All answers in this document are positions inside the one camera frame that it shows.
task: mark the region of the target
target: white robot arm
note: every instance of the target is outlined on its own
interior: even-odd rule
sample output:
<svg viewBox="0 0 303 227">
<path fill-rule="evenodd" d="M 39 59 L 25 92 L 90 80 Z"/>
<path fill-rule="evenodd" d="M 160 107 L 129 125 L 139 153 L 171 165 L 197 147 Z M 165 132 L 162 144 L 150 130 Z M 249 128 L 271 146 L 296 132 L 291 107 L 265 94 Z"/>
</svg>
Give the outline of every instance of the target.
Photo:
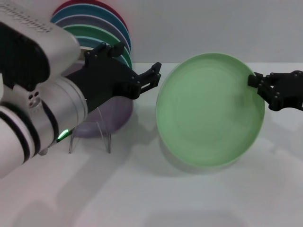
<svg viewBox="0 0 303 227">
<path fill-rule="evenodd" d="M 81 70 L 61 77 L 80 55 L 75 37 L 0 0 L 0 177 L 55 143 L 111 97 L 137 99 L 158 85 L 161 64 L 137 75 L 114 59 L 123 49 L 123 43 L 101 44 L 85 53 Z"/>
</svg>

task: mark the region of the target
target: white table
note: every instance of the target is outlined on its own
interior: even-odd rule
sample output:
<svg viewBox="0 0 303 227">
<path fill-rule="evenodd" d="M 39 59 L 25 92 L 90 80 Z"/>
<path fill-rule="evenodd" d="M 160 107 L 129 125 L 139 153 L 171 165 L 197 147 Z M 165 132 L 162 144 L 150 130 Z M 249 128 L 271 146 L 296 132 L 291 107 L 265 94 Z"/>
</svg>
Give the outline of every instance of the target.
<svg viewBox="0 0 303 227">
<path fill-rule="evenodd" d="M 250 63 L 260 73 L 299 63 Z M 151 64 L 135 64 L 141 73 Z M 164 64 L 162 79 L 176 66 Z M 181 165 L 162 144 L 160 87 L 136 101 L 112 139 L 68 141 L 0 181 L 2 227 L 302 227 L 303 113 L 267 111 L 262 132 L 234 165 L 214 173 Z"/>
</svg>

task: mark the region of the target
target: light green plate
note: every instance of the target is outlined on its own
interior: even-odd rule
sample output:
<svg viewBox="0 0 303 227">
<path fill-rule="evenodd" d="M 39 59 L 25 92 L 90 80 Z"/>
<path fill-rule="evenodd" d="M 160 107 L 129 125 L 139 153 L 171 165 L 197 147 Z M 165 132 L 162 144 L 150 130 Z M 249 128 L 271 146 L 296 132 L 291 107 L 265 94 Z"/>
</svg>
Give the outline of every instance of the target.
<svg viewBox="0 0 303 227">
<path fill-rule="evenodd" d="M 104 42 L 110 44 L 110 45 L 115 45 L 120 40 L 115 37 L 113 34 L 109 33 L 108 31 L 96 27 L 96 26 L 91 26 L 91 25 L 68 25 L 63 27 L 66 31 L 72 33 L 74 36 L 88 36 L 96 39 L 103 40 Z M 126 59 L 128 65 L 130 68 L 132 68 L 132 60 L 130 57 L 129 52 L 127 49 L 124 47 L 124 52 L 123 52 L 123 57 Z"/>
<path fill-rule="evenodd" d="M 206 53 L 178 65 L 157 101 L 163 142 L 182 161 L 200 167 L 228 164 L 254 142 L 264 118 L 264 100 L 248 87 L 254 72 L 221 53 Z"/>
</svg>

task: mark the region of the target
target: red plate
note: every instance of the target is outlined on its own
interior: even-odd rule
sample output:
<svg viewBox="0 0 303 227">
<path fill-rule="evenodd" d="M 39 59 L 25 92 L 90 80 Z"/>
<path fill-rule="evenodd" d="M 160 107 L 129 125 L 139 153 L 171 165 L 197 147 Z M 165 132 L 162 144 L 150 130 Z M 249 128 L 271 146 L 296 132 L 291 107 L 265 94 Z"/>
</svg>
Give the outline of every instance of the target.
<svg viewBox="0 0 303 227">
<path fill-rule="evenodd" d="M 108 11 L 112 12 L 113 14 L 115 14 L 121 21 L 122 23 L 125 25 L 126 29 L 128 30 L 127 28 L 127 25 L 125 23 L 125 21 L 123 20 L 123 18 L 117 13 L 117 11 L 115 11 L 113 8 L 111 8 L 109 5 L 103 3 L 103 2 L 100 2 L 100 1 L 97 1 L 97 0 L 70 0 L 70 1 L 67 1 L 65 3 L 63 3 L 61 6 L 59 6 L 55 12 L 53 13 L 53 15 L 55 13 L 57 13 L 59 10 L 67 7 L 67 6 L 70 6 L 70 5 L 74 5 L 74 4 L 92 4 L 92 5 L 96 5 L 96 6 L 100 6 L 100 7 L 103 7 L 105 9 L 107 9 Z"/>
</svg>

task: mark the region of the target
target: plate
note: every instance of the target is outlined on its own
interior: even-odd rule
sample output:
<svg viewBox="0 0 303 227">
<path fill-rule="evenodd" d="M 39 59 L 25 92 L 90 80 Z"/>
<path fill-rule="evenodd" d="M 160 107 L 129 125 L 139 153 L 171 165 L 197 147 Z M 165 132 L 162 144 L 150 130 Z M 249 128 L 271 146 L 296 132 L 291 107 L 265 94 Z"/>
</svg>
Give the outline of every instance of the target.
<svg viewBox="0 0 303 227">
<path fill-rule="evenodd" d="M 119 31 L 118 28 L 116 28 L 115 26 L 113 26 L 111 23 L 109 23 L 104 19 L 90 15 L 73 15 L 73 16 L 65 17 L 56 22 L 56 25 L 59 27 L 65 27 L 68 25 L 75 25 L 75 24 L 93 25 L 108 31 L 109 33 L 116 36 L 119 40 L 121 40 L 125 44 L 128 52 L 130 53 L 131 49 L 129 43 L 126 40 L 126 38 L 123 36 L 123 34 Z"/>
<path fill-rule="evenodd" d="M 51 22 L 56 23 L 57 21 L 65 17 L 79 15 L 79 14 L 95 16 L 108 21 L 109 23 L 113 24 L 116 28 L 120 30 L 120 32 L 127 39 L 129 44 L 131 43 L 128 30 L 126 29 L 122 21 L 115 14 L 100 6 L 91 5 L 91 4 L 70 5 L 58 11 L 51 19 Z"/>
<path fill-rule="evenodd" d="M 61 75 L 65 77 L 83 66 L 84 61 L 77 61 Z M 103 135 L 115 133 L 128 122 L 133 108 L 134 102 L 131 99 L 121 96 L 113 97 L 99 107 L 100 112 L 96 109 L 89 113 L 85 121 L 75 128 L 74 136 L 82 138 L 101 137 L 100 130 Z"/>
<path fill-rule="evenodd" d="M 76 38 L 81 46 L 86 46 L 86 47 L 91 47 L 91 48 L 95 48 L 95 47 L 99 46 L 101 43 L 105 43 L 102 40 L 91 38 L 91 37 L 86 37 L 86 36 L 76 36 Z M 125 60 L 125 58 L 123 56 L 119 56 L 116 59 L 119 62 L 121 62 L 124 65 L 129 67 L 127 61 Z"/>
<path fill-rule="evenodd" d="M 96 6 L 100 6 L 102 8 L 105 8 L 107 9 L 108 11 L 110 11 L 111 13 L 115 14 L 120 20 L 121 22 L 125 25 L 126 29 L 127 29 L 127 25 L 125 23 L 125 21 L 123 20 L 123 18 L 120 16 L 119 13 L 117 13 L 117 11 L 115 11 L 113 8 L 111 8 L 109 5 L 103 3 L 103 2 L 100 2 L 100 1 L 97 1 L 97 0 L 70 0 L 70 1 L 67 1 L 65 3 L 63 3 L 61 6 L 59 6 L 55 12 L 53 13 L 56 14 L 58 11 L 60 11 L 61 9 L 67 7 L 67 6 L 70 6 L 70 5 L 74 5 L 74 4 L 92 4 L 92 5 L 96 5 Z"/>
<path fill-rule="evenodd" d="M 235 161 L 252 145 L 263 123 L 264 100 L 247 86 L 254 72 L 221 53 L 178 65 L 157 100 L 159 133 L 180 160 L 199 167 Z"/>
<path fill-rule="evenodd" d="M 65 26 L 64 29 L 74 36 L 88 36 L 92 38 L 96 38 L 99 40 L 103 40 L 104 42 L 115 45 L 120 42 L 114 35 L 110 34 L 109 32 L 105 31 L 102 28 L 90 25 L 69 25 Z M 126 47 L 124 47 L 124 53 L 122 54 L 126 59 L 130 68 L 132 68 L 132 60 L 130 57 L 129 52 L 127 51 Z"/>
</svg>

